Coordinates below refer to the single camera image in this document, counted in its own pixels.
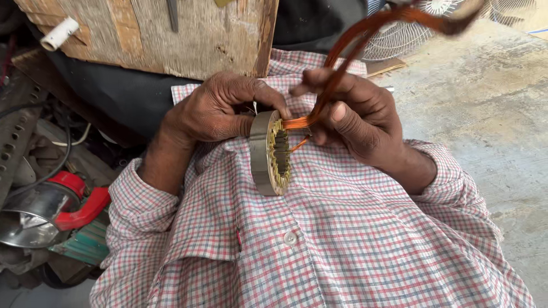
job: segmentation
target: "checkered shirt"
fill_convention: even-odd
[[[273,50],[264,80],[296,116],[316,97],[288,89],[324,55]],[[365,64],[349,72],[365,76]],[[197,85],[173,87],[178,102]],[[291,132],[295,145],[304,133]],[[421,196],[343,147],[291,155],[281,197],[263,197],[247,138],[199,144],[181,197],[145,184],[133,160],[110,187],[109,256],[96,307],[531,307],[504,259],[472,178],[439,144],[408,140],[436,162]],[[241,245],[237,237],[237,226]],[[292,232],[296,243],[284,240]]]

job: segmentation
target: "black wire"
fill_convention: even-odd
[[[11,108],[8,108],[2,112],[0,112],[0,119],[7,116],[8,114],[12,113],[12,112],[15,112],[17,110],[20,110],[20,109],[24,109],[24,108],[38,108],[38,107],[43,107],[45,104],[49,103],[49,101],[42,101],[42,102],[37,102],[35,104],[24,104],[24,105],[18,105],[18,106],[13,106]]]
[[[39,103],[36,103],[36,104],[24,104],[24,105],[19,105],[19,106],[14,106],[14,107],[11,107],[11,108],[8,108],[7,110],[5,111],[2,111],[0,112],[0,119],[12,112],[15,112],[17,110],[20,110],[20,109],[23,109],[23,108],[35,108],[35,107],[41,107],[41,106],[44,106],[45,104],[49,103],[49,101],[43,101],[43,102],[39,102]],[[61,161],[61,163],[55,167],[55,169],[53,169],[50,173],[48,173],[48,175],[44,176],[43,178],[37,180],[36,182],[32,183],[32,184],[28,184],[28,185],[25,185],[25,186],[22,186],[12,192],[10,192],[8,194],[8,197],[13,197],[15,195],[18,195],[22,192],[25,192],[29,189],[32,189],[34,188],[36,185],[42,183],[42,182],[45,182],[46,180],[48,180],[49,178],[53,177],[55,174],[57,174],[57,172],[61,171],[61,169],[63,168],[63,166],[65,165],[65,163],[67,162],[67,160],[69,160],[69,154],[70,154],[70,151],[72,149],[72,140],[71,140],[71,137],[70,137],[70,127],[69,127],[69,115],[67,114],[65,116],[65,132],[66,132],[66,135],[67,135],[67,147],[66,147],[66,152],[65,152],[65,157],[63,157],[63,160]]]

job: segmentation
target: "man's left hand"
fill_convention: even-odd
[[[171,109],[161,129],[178,143],[249,136],[254,117],[237,115],[232,108],[246,101],[273,107],[282,118],[291,118],[283,95],[264,81],[219,72]]]

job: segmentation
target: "gray floor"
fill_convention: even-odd
[[[11,290],[0,278],[0,308],[88,308],[89,291],[94,280],[65,290],[51,289],[45,284],[28,290]]]
[[[505,258],[548,307],[548,42],[481,20],[463,37],[430,40],[394,85],[406,138],[442,142],[474,177],[503,230]],[[0,307],[87,306],[93,281],[70,290],[0,285]]]

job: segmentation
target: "white button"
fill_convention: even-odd
[[[294,246],[297,244],[297,235],[293,232],[287,232],[286,235],[283,236],[283,242],[287,246]]]

